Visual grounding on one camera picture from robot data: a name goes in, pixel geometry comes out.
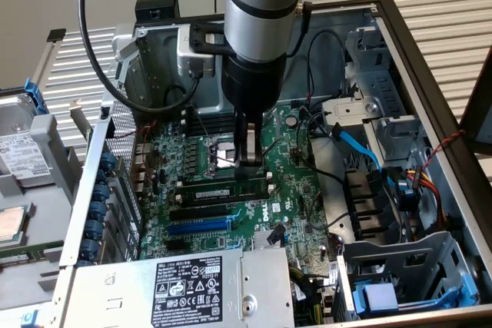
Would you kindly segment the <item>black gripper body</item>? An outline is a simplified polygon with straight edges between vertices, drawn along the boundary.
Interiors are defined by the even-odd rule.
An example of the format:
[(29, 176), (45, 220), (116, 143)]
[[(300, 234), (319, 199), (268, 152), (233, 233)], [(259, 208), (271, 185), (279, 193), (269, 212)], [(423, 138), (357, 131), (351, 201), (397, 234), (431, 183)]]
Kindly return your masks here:
[(278, 101), (286, 67), (286, 55), (255, 63), (237, 55), (222, 59), (221, 86), (234, 110), (248, 122), (256, 122)]

